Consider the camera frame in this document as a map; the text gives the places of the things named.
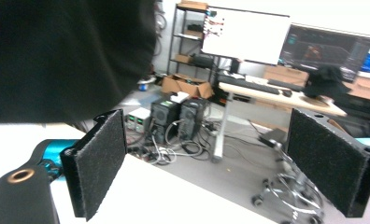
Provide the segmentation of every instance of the white desk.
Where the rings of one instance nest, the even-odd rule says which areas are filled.
[[[44,139],[79,139],[67,125],[0,125],[0,176],[28,161]],[[50,185],[61,223],[86,223],[73,215],[64,181]],[[97,214],[88,223],[275,222],[166,171],[127,155]]]
[[[255,82],[259,84],[267,83],[267,80],[263,78],[254,78],[251,80],[255,80]],[[303,100],[305,96],[301,92],[293,91],[291,97],[286,97],[282,94],[276,95],[276,94],[272,94],[272,93],[268,93],[264,91],[251,90],[248,88],[243,88],[243,87],[239,87],[236,85],[223,83],[223,82],[220,82],[220,88],[224,91],[227,91],[229,95],[226,99],[226,106],[225,106],[225,111],[224,111],[223,118],[222,118],[221,129],[217,135],[216,142],[215,142],[215,149],[214,149],[214,156],[213,156],[214,162],[220,161],[222,159],[224,129],[226,125],[226,120],[229,115],[231,104],[233,103],[234,94],[249,96],[257,100],[266,101],[266,102],[274,103],[277,105],[285,105],[288,107],[302,107],[302,108],[310,109],[310,110],[320,112],[323,114],[330,114],[330,115],[336,115],[336,116],[346,116],[347,115],[345,111],[343,111],[342,109],[340,109],[339,107],[337,107],[336,105],[332,103],[329,103],[328,105],[311,104]]]

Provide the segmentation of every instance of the keyboard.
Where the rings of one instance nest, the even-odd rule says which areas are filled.
[[[235,85],[235,86],[239,86],[239,87],[256,90],[256,91],[264,91],[264,92],[272,93],[275,95],[280,95],[280,91],[274,87],[269,87],[269,86],[257,84],[254,82],[248,82],[244,79],[238,79],[238,78],[228,77],[228,76],[218,76],[218,81],[228,83],[231,85]]]
[[[290,89],[292,91],[302,91],[304,89],[301,86],[298,86],[298,85],[295,85],[295,84],[292,84],[292,83],[288,83],[288,82],[283,82],[283,81],[276,80],[276,79],[269,79],[267,81],[267,84],[274,85],[274,86],[279,86],[279,87],[284,87],[284,88]]]

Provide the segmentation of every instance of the computer screen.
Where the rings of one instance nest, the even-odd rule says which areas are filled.
[[[201,51],[252,63],[278,64],[290,17],[224,7],[208,7]]]
[[[293,23],[278,63],[309,73],[321,65],[334,65],[344,81],[353,82],[369,50],[370,35]]]

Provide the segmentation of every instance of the desk leg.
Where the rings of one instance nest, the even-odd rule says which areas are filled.
[[[214,148],[214,155],[212,157],[212,162],[219,162],[222,160],[223,139],[225,138],[224,135],[225,135],[226,120],[228,119],[229,107],[231,106],[233,99],[234,99],[234,94],[232,92],[229,92],[229,95],[226,98],[226,106],[225,106],[225,111],[223,112],[221,128],[215,139],[215,148]]]

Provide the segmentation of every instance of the white wall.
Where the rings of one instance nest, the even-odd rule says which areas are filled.
[[[163,0],[167,28],[162,33],[162,53],[153,60],[157,71],[165,72],[167,68],[172,21],[178,2],[180,0]],[[293,22],[370,35],[370,0],[200,0],[200,2],[217,7],[285,14],[290,15]],[[190,69],[190,74],[194,73],[194,68]],[[256,77],[261,77],[263,70],[263,65],[254,63],[243,63],[240,67],[240,73]]]

